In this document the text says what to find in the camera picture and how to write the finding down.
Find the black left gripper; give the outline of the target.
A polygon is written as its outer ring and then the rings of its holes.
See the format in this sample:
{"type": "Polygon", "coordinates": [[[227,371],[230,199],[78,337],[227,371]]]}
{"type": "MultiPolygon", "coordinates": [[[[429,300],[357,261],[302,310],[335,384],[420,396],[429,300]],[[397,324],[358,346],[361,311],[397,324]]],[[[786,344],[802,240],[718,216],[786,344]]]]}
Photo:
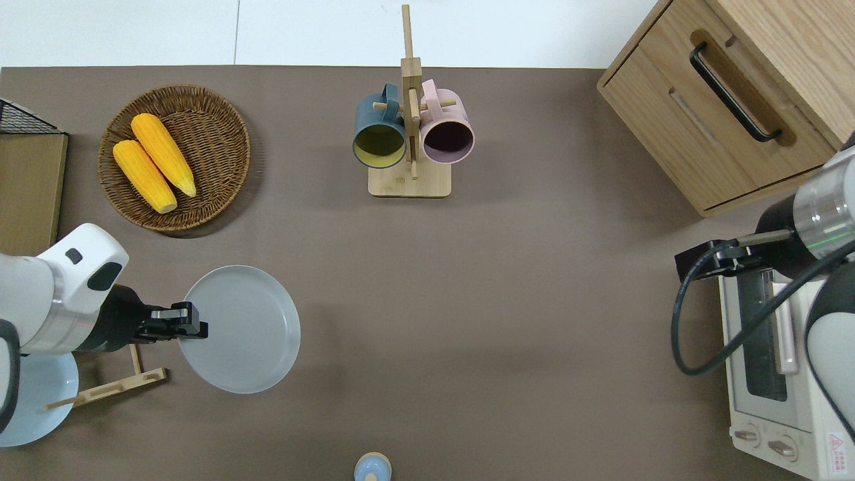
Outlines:
{"type": "Polygon", "coordinates": [[[96,323],[96,350],[117,351],[132,343],[153,343],[158,340],[205,340],[208,323],[197,325],[165,325],[154,327],[152,336],[141,332],[142,325],[150,319],[163,323],[198,323],[198,309],[192,302],[181,301],[168,308],[153,309],[141,301],[130,287],[113,286],[99,311],[96,323]]]}

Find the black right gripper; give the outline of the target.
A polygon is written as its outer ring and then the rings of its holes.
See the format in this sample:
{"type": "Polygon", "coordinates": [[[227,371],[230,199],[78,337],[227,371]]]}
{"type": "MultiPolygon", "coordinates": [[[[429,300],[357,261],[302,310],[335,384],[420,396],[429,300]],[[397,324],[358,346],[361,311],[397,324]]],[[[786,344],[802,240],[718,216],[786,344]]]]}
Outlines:
{"type": "Polygon", "coordinates": [[[785,277],[800,276],[813,264],[813,255],[796,231],[794,198],[770,205],[758,219],[755,232],[733,238],[726,243],[705,241],[674,255],[678,279],[686,280],[689,271],[705,253],[715,246],[723,249],[703,261],[697,278],[738,276],[742,272],[774,270],[785,277]]]}

